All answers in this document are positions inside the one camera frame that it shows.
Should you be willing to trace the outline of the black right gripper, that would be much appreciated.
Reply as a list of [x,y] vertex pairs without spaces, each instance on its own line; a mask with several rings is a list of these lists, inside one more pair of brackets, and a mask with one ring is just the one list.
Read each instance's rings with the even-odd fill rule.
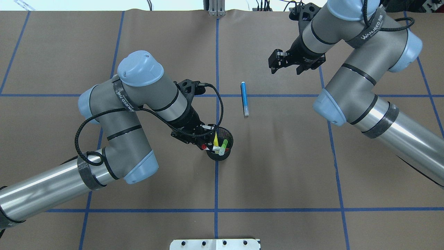
[[275,74],[281,68],[298,65],[296,74],[300,75],[307,70],[315,70],[321,65],[317,61],[323,55],[308,49],[300,35],[286,52],[281,49],[273,50],[268,58],[268,68],[271,70],[271,74]]

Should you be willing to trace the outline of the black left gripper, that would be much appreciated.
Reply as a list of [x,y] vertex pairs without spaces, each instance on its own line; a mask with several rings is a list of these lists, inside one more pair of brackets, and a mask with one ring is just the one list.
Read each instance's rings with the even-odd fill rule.
[[192,101],[195,95],[205,93],[206,83],[200,81],[192,81],[185,79],[181,82],[175,82],[179,93],[185,97],[187,106],[185,112],[179,118],[169,122],[176,130],[172,130],[171,136],[185,144],[194,144],[200,150],[208,150],[209,144],[212,143],[215,129],[215,124],[203,123],[198,113],[192,106]]

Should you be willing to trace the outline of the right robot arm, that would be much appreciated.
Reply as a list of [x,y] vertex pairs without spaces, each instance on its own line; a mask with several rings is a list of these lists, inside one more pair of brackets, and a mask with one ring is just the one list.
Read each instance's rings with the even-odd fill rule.
[[353,51],[313,104],[336,126],[349,123],[379,140],[417,172],[443,187],[443,138],[373,93],[386,72],[400,72],[414,62],[423,43],[401,19],[392,19],[379,0],[328,0],[322,7],[295,9],[299,35],[287,51],[268,58],[271,73],[297,65],[297,74],[317,69],[335,44],[345,41]]

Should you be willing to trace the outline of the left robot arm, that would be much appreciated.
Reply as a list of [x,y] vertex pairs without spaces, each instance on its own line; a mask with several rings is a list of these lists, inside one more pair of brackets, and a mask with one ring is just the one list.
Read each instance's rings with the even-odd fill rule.
[[217,125],[203,123],[192,100],[206,88],[216,90],[209,83],[171,80],[147,51],[126,56],[111,79],[79,97],[85,120],[74,136],[77,156],[1,188],[1,230],[115,180],[135,184],[155,174],[159,165],[138,113],[151,113],[171,129],[171,136],[203,149]]

